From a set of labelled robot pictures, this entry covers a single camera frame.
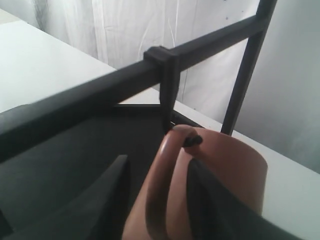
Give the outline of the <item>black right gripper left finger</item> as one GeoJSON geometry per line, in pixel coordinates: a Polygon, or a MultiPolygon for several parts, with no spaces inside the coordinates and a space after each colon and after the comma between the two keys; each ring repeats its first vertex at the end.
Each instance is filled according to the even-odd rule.
{"type": "Polygon", "coordinates": [[[119,240],[128,211],[130,162],[119,155],[76,198],[4,240],[119,240]]]}

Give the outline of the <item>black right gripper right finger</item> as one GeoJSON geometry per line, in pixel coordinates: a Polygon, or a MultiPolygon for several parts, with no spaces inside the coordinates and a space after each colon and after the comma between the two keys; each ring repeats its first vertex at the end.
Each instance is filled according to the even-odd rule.
{"type": "Polygon", "coordinates": [[[196,240],[318,240],[320,179],[267,176],[265,206],[256,213],[199,160],[187,170],[187,208],[196,240]]]}

